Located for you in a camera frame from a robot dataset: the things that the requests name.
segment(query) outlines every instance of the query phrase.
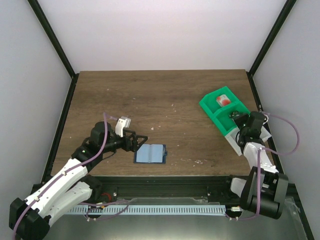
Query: metal frame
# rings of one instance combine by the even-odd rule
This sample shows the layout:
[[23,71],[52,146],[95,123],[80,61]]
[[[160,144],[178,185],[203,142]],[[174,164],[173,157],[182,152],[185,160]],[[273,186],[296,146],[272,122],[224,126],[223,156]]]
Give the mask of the metal frame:
[[[251,69],[249,70],[249,72],[247,72],[248,81],[251,86],[256,106],[259,110],[263,110],[263,107],[260,102],[253,76],[259,68],[261,62],[263,61],[265,55],[267,54],[270,46],[272,45],[274,39],[276,38],[296,1],[297,0],[286,1],[260,52],[258,53]],[[45,166],[44,174],[41,181],[42,183],[35,184],[32,190],[34,191],[35,189],[39,189],[39,187],[41,187],[51,178],[52,167],[56,158],[57,150],[66,123],[72,97],[76,89],[79,74],[76,74],[74,72],[62,46],[60,45],[53,29],[51,28],[50,23],[48,22],[48,19],[41,9],[39,2],[37,0],[28,0],[28,2],[71,77],[71,84]],[[275,143],[272,138],[268,140],[268,144],[271,149],[276,150]],[[283,173],[284,170],[282,168],[279,157],[275,154],[272,154],[272,158],[279,172]],[[115,193],[113,196],[114,200],[117,198],[132,199],[141,197],[170,197],[194,199],[206,198],[209,202],[218,202],[226,206],[238,205],[240,203],[240,199],[230,194],[230,192],[228,191],[228,184],[230,180],[229,176],[98,176],[97,178],[102,182],[104,191]],[[314,239],[296,186],[294,184],[289,184],[286,195],[287,197],[293,197],[295,204],[300,208],[300,218],[308,239]]]

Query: green tray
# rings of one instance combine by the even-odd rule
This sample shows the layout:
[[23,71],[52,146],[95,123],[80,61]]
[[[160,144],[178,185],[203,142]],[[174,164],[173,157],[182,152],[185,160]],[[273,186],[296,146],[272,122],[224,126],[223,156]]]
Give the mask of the green tray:
[[[222,94],[225,94],[231,101],[230,104],[223,107],[221,107],[216,100],[217,97],[221,96]],[[246,108],[246,106],[227,86],[205,95],[199,102],[199,105],[217,126],[223,136],[226,136],[229,132],[237,127],[235,122],[229,117],[232,112],[238,111],[240,113],[250,114],[250,111]]]

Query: white backdrop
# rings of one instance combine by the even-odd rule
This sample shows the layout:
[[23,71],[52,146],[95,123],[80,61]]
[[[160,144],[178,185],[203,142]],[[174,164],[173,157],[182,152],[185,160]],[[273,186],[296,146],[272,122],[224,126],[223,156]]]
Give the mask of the white backdrop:
[[[285,173],[296,184],[315,239],[320,239],[320,1],[297,1],[254,76],[264,109],[294,122],[300,148],[280,157]],[[294,130],[269,122],[277,150],[296,144]]]
[[28,1],[0,1],[0,233],[44,173],[71,82]]
[[70,63],[249,70],[285,0],[39,0]]

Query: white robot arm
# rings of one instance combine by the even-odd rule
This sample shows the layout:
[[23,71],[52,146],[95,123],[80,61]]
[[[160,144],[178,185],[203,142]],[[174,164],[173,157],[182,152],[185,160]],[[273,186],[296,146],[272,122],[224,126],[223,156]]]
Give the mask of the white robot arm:
[[278,219],[283,210],[288,188],[288,177],[280,173],[271,163],[260,139],[261,128],[267,118],[261,112],[251,114],[233,112],[230,115],[239,127],[240,146],[249,162],[251,172],[247,179],[233,177],[230,190],[240,198],[240,207],[244,210],[257,210],[258,151],[260,151],[260,211],[261,215]]
[[[130,122],[127,117],[119,118],[115,131],[108,123],[107,138],[105,123],[96,123],[90,137],[55,176],[24,200],[16,198],[11,203],[9,227],[17,226],[16,233],[24,240],[42,240],[50,227],[71,208],[82,202],[98,202],[102,184],[88,173],[103,160],[103,154],[115,153],[117,149],[136,152],[148,139],[124,129]],[[25,215],[18,222],[23,212]]]

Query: wood grain surface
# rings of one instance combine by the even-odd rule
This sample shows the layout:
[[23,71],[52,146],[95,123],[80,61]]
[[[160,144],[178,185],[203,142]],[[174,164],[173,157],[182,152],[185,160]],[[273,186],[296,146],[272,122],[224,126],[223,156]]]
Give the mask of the wood grain surface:
[[242,69],[81,72],[52,173],[63,167],[106,112],[131,118],[129,129],[147,135],[147,144],[166,144],[168,155],[166,164],[139,164],[133,163],[132,152],[118,150],[92,175],[247,175],[248,161],[235,153],[199,106],[204,95],[224,86],[249,110],[257,110]]

